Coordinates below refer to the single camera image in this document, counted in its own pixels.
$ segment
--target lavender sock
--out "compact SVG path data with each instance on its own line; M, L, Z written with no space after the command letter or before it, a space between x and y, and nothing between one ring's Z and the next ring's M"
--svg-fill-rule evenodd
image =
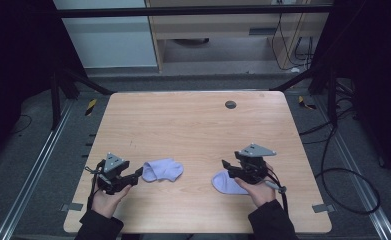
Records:
M146 162L143 165L142 178L147 182L167 179L176 181L183 172L183 165L171 158Z
M216 173L211 180L211 183L217 191L224 194L248 194L248 192L241 188L233 178L229 177L227 170L221 170Z

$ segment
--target human hand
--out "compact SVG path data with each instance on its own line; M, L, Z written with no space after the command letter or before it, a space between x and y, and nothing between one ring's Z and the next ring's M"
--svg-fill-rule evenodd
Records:
M99 189L98 184L96 183L94 189L95 195L92 202L92 210L110 219L113 216L117 205L120 203L121 199L127 195L127 193L130 191L130 188L132 188L132 185L129 184L120 192L116 192L114 195L109 195Z
M273 171L272 166L267 164L267 168ZM271 181L269 177L264 179L265 181ZM261 181L255 185L249 184L240 178L235 178L235 182L243 189L245 189L251 196L255 206L260 207L267 202L271 202L276 199L275 189L267 186L264 181Z

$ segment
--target light blue sock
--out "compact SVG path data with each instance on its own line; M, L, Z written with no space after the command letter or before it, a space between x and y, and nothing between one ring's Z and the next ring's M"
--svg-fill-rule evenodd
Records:
M236 182L235 179L230 178L227 170L221 170L216 175L214 175L211 180L213 186L217 191L225 194L248 194L248 192L241 188Z
M171 158L145 162L143 165L142 178L147 182L155 180L176 181L183 173L183 165Z

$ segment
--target black jacket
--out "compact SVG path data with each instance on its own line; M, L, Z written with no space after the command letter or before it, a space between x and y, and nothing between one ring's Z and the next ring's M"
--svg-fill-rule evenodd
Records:
M277 200L266 203L248 215L257 240L293 240L298 239L288 215L283 211ZM83 224L77 233L77 240L115 240L123 222L116 218L88 211L80 219Z

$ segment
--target gray floor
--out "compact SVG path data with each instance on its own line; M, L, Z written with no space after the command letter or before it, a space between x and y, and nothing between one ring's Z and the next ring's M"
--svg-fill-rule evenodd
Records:
M204 45L170 41L167 46L161 73L133 73L93 80L115 91L232 90L268 89L295 75L290 70L278 68L273 61L270 46L261 38L210 39L210 42ZM302 61L300 64L297 68L302 71ZM309 96L305 86L308 86L308 81L286 92L299 132L326 121L320 109L311 110L298 104L300 95L304 96L307 104L319 107L325 99L325 95ZM62 228L66 212L60 211L60 208L72 201L86 156L90 152L88 143L93 142L92 134L96 133L108 103L108 96L82 85L78 87L81 90L78 100L70 101L62 97L63 106L71 103L70 115L14 229L13 235L17 239L71 237ZM88 102L93 98L98 100L95 109L91 116L84 116ZM340 106L342 111L351 105L345 101L341 102ZM50 111L49 91L29 98L22 106L22 114L26 116L21 117L15 127L15 131L24 130L11 134L0 150L0 226L48 138L52 121ZM329 198L318 179L324 202L333 204L337 209L329 213L333 229L323 235L303 234L299 236L301 239L391 239L391 236L380 236L376 230L376 223L380 220L387 220L391 228L391 169L379 167L373 146L360 122L353 116L355 112L339 121L338 135L329 145L325 167L347 167L347 161L344 160L347 155L348 158L354 159L360 172L374 184L381 195L380 215L359 215L343 209ZM302 141L308 143L323 140L328 134L329 128L324 128L303 136ZM324 143L304 144L315 174L320 172L324 146ZM348 154L341 151L344 146L347 147ZM355 209L364 210L364 201L361 198L363 194L358 193L357 184L349 174L329 173L326 175L326 183L337 199Z

